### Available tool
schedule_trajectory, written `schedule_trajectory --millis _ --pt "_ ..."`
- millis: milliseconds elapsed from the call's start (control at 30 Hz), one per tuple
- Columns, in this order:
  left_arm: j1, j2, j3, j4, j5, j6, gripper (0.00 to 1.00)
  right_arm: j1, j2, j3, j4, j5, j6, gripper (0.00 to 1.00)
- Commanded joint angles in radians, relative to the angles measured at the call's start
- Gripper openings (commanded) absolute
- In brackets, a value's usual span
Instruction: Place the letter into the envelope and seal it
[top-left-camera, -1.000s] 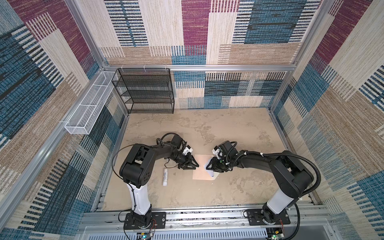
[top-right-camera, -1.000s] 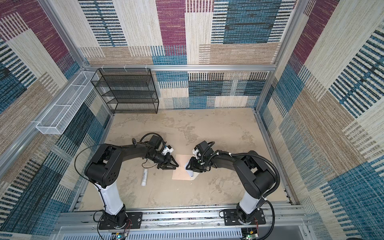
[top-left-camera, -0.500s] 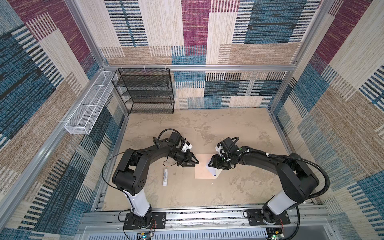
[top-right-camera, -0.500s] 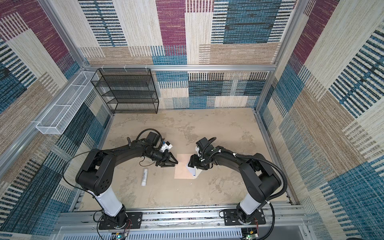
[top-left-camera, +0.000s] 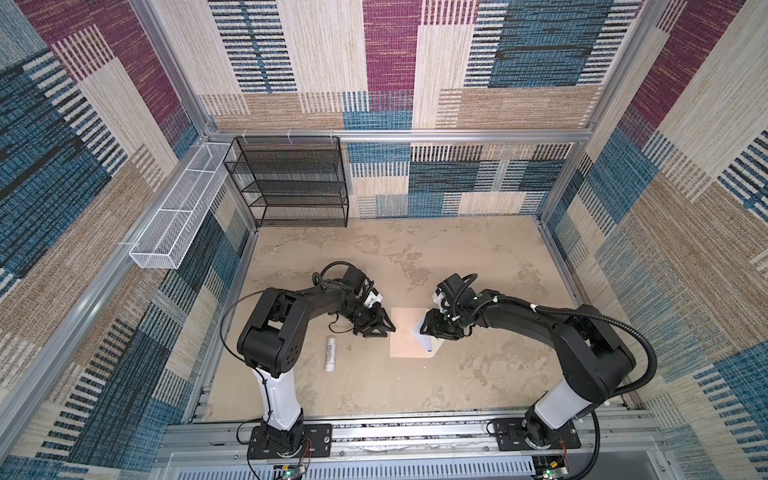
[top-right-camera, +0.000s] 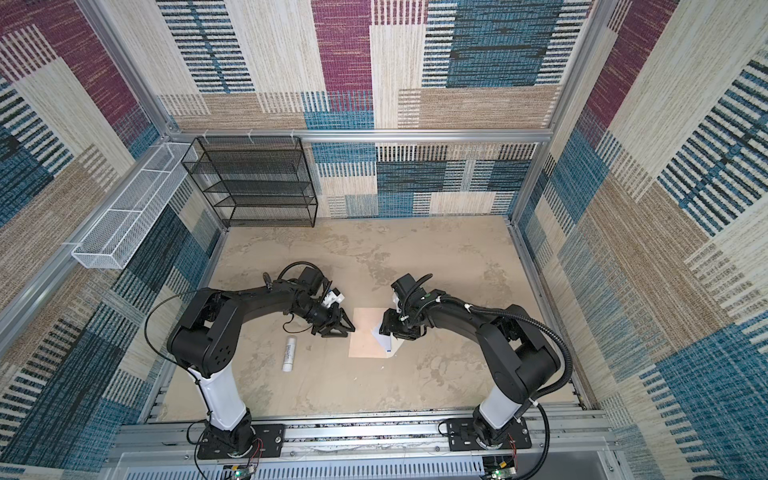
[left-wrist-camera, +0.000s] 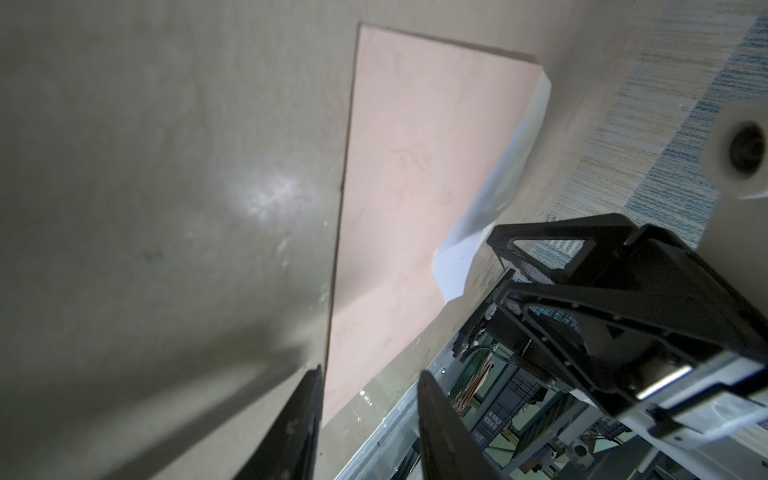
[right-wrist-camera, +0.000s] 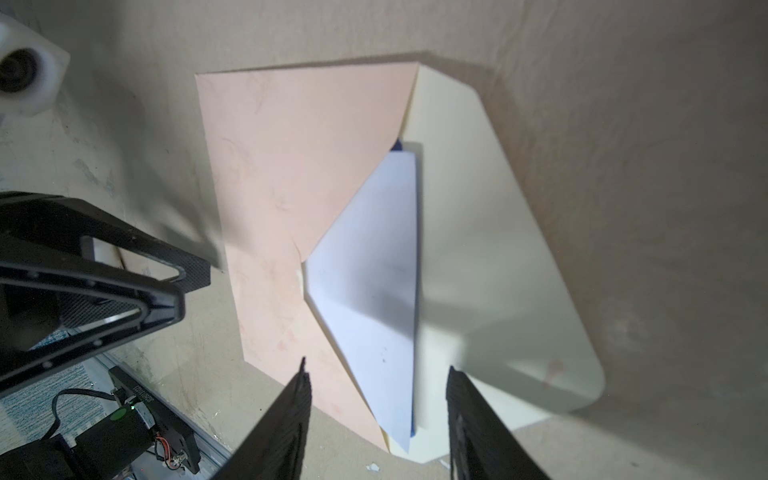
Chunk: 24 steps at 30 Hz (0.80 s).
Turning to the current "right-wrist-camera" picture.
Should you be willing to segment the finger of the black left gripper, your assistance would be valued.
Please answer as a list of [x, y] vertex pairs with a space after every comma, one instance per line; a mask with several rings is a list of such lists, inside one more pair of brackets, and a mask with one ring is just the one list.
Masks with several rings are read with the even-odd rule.
[[[96, 261], [96, 240], [176, 270], [156, 279]], [[206, 260], [90, 203], [1, 195], [1, 393], [180, 322]]]

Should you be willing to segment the pink envelope with flap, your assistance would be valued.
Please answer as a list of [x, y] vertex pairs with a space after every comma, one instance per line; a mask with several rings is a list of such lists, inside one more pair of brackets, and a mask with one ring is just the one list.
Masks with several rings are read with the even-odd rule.
[[[595, 402], [605, 375], [477, 92], [419, 63], [196, 78], [245, 360], [305, 359], [317, 408], [413, 462], [447, 454], [455, 368], [508, 429]], [[413, 434], [376, 422], [312, 305], [305, 263], [392, 150], [415, 154]]]

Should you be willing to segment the blue bordered white letter paper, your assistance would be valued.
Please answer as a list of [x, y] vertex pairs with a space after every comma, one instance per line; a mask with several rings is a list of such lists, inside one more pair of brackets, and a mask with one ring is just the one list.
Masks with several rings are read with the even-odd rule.
[[413, 434], [417, 159], [390, 151], [305, 263], [307, 294], [379, 427]]

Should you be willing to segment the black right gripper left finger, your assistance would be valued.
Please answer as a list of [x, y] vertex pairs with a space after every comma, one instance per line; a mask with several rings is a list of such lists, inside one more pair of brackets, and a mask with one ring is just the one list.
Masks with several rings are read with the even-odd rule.
[[302, 359], [297, 373], [262, 415], [215, 480], [298, 480], [312, 411], [310, 375]]

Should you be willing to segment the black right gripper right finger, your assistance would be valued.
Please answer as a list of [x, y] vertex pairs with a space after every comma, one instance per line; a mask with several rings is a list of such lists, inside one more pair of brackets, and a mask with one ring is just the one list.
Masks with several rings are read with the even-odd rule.
[[528, 455], [462, 371], [446, 386], [451, 477], [458, 480], [534, 480], [548, 475]]

